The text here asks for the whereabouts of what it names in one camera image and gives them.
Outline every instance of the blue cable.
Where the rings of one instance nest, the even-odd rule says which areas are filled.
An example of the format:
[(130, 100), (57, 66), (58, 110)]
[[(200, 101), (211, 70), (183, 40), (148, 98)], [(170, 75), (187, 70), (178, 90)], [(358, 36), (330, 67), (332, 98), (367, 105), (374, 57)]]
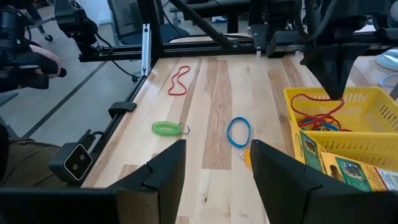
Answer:
[(379, 82), (379, 85), (380, 85), (381, 87), (394, 88), (395, 85), (385, 83), (385, 81), (386, 81), (387, 79), (392, 78), (392, 77), (398, 77), (398, 73), (395, 73), (395, 74), (392, 74), (392, 75), (388, 75), (388, 76), (382, 78), (382, 79), (380, 80), (380, 82)]
[[(243, 121), (243, 122), (246, 124), (246, 126), (248, 127), (248, 129), (249, 129), (248, 140), (246, 140), (246, 142), (245, 142), (244, 144), (238, 144), (238, 143), (236, 143), (236, 142), (232, 139), (232, 137), (229, 135), (229, 131), (231, 130), (232, 124), (233, 124), (235, 121)], [(228, 128), (226, 129), (226, 137), (228, 138), (228, 141), (229, 141), (234, 147), (236, 147), (236, 148), (238, 148), (238, 149), (242, 149), (242, 148), (246, 147), (246, 146), (249, 144), (250, 136), (251, 136), (251, 126), (250, 126), (250, 123), (249, 123), (249, 121), (248, 121), (246, 118), (243, 118), (243, 117), (236, 117), (236, 118), (232, 119), (232, 121), (231, 121), (231, 122), (229, 123), (229, 125), (228, 125)]]

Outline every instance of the brown pants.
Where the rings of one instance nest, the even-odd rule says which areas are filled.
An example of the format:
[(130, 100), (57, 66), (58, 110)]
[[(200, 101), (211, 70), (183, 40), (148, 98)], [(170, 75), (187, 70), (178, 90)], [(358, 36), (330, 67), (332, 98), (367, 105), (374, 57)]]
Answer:
[(0, 187), (64, 187), (49, 169), (60, 148), (33, 140), (10, 140), (6, 173)]

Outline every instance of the butcher block tabletop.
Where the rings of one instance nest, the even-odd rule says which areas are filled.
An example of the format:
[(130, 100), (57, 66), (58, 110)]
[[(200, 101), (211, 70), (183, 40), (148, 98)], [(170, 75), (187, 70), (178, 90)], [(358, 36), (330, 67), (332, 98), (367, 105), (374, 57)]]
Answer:
[[(299, 64), (301, 59), (301, 54), (278, 59), (255, 55), (160, 58), (133, 101), (137, 108), (124, 115), (83, 187), (107, 187), (176, 140), (186, 139), (177, 223), (268, 223), (252, 171), (227, 140), (226, 129), (234, 117), (243, 116), (251, 124), (252, 139), (293, 156), (283, 90), (320, 86)], [(187, 93), (170, 96), (171, 77), (182, 66), (190, 67), (180, 79)], [(361, 57), (348, 86), (376, 86), (390, 73), (376, 65), (374, 57)], [(183, 88), (176, 85), (172, 92)], [(159, 136), (151, 129), (157, 121), (183, 122), (191, 131), (180, 137)], [(236, 123), (231, 135), (243, 143), (247, 127)]]

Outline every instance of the white wall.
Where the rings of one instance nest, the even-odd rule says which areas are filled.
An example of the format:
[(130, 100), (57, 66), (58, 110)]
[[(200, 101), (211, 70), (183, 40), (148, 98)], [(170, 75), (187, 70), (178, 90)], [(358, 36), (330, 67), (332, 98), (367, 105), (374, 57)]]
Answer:
[(85, 9), (87, 16), (97, 25), (111, 22), (111, 13), (107, 0), (77, 0)]

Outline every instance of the red rubber band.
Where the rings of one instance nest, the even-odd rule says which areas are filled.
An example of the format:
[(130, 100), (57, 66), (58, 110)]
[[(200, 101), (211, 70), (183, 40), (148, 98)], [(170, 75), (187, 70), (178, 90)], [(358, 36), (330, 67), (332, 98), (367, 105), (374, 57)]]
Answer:
[[(183, 68), (187, 68), (187, 70), (184, 71), (183, 73), (180, 73), (180, 72), (181, 72), (181, 69), (183, 69)], [(191, 70), (191, 67), (189, 67), (189, 66), (187, 66), (187, 65), (184, 65), (184, 66), (181, 66), (181, 67), (178, 69), (178, 72), (177, 72), (175, 75), (173, 75), (173, 77), (172, 77), (172, 87), (169, 88), (169, 95), (170, 95), (170, 96), (182, 96), (182, 95), (184, 95), (184, 94), (187, 93), (187, 88), (185, 87), (184, 84), (182, 84), (182, 83), (180, 82), (180, 77), (181, 77), (182, 75), (185, 75), (186, 73), (188, 73), (190, 70)], [(171, 93), (172, 89), (174, 88), (174, 82), (173, 82), (174, 77), (177, 77), (177, 83), (180, 84), (180, 85), (182, 86), (182, 88), (184, 88), (184, 92), (182, 92), (182, 93)]]
[(311, 124), (312, 124), (313, 126), (312, 126), (312, 129), (311, 129), (311, 130), (315, 130), (315, 129), (319, 128), (320, 126), (322, 126), (322, 123), (328, 123), (328, 124), (336, 123), (336, 124), (337, 124), (337, 127), (338, 127), (338, 129), (339, 129), (340, 131), (351, 131), (351, 130), (348, 130), (348, 129), (342, 129), (342, 128), (341, 128), (340, 122), (339, 122), (336, 118), (334, 118), (334, 117), (332, 116), (333, 113), (335, 113), (336, 111), (340, 110), (340, 109), (344, 106), (344, 100), (343, 100), (342, 98), (339, 99), (339, 101), (341, 101), (340, 105), (338, 105), (335, 109), (333, 109), (333, 110), (327, 112), (326, 114), (309, 115), (309, 114), (306, 114), (306, 113), (301, 112), (301, 111), (297, 110), (296, 108), (294, 108), (294, 106), (293, 106), (293, 100), (294, 100), (296, 97), (299, 97), (299, 96), (304, 96), (304, 97), (306, 97), (307, 99), (313, 100), (313, 101), (320, 101), (320, 102), (329, 102), (329, 101), (332, 101), (332, 100), (330, 100), (330, 99), (316, 99), (316, 98), (312, 98), (312, 97), (310, 97), (310, 96), (308, 96), (308, 95), (306, 95), (306, 94), (302, 94), (302, 93), (293, 96), (292, 100), (290, 101), (290, 105), (291, 105), (293, 111), (296, 112), (296, 113), (298, 113), (298, 114), (300, 114), (300, 115), (302, 115), (302, 116), (304, 116), (303, 119), (297, 121), (297, 124), (298, 124), (299, 127), (305, 127), (305, 126), (308, 126), (308, 125), (311, 125)]

